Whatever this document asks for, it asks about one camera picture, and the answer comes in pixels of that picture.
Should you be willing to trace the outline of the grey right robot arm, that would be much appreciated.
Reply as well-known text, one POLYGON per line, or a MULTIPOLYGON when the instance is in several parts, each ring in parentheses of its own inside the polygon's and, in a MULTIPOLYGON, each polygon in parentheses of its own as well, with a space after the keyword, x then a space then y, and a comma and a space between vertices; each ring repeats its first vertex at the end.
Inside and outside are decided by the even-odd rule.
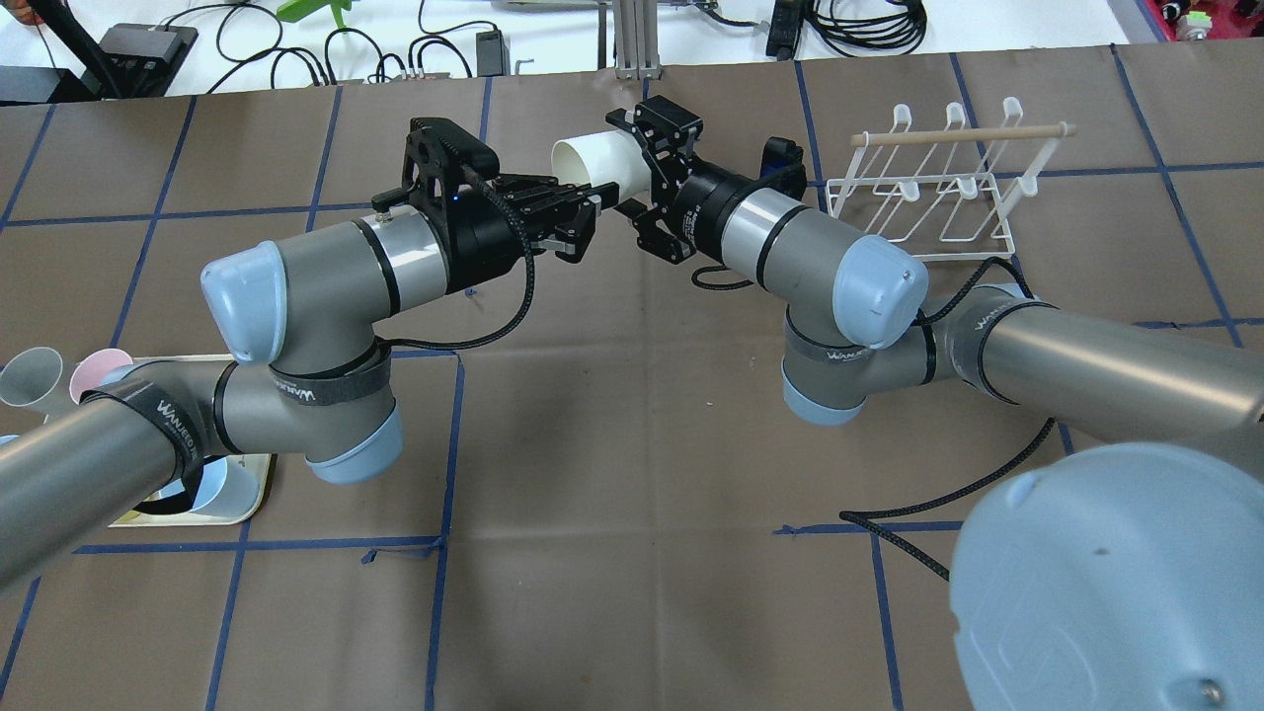
POLYGON ((664 96, 605 121, 647 250, 786 302, 806 423, 957 377, 1098 440, 994 485, 934 564, 975 708, 1261 707, 1261 356, 1057 309, 1020 277, 930 300, 925 262, 799 202, 793 140, 750 178, 702 159, 700 118, 664 96))

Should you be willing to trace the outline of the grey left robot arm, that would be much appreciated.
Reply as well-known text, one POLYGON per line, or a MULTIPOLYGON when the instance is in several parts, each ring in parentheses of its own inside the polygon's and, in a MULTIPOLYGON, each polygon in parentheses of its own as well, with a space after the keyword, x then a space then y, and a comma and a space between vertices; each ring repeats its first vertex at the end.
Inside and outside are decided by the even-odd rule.
POLYGON ((581 259, 618 189, 549 176, 423 177, 365 218, 204 267, 230 358, 145 361, 3 445, 3 590, 40 576, 173 481, 190 509, 215 455, 298 453, 356 483, 399 458, 392 342, 375 323, 554 249, 581 259))

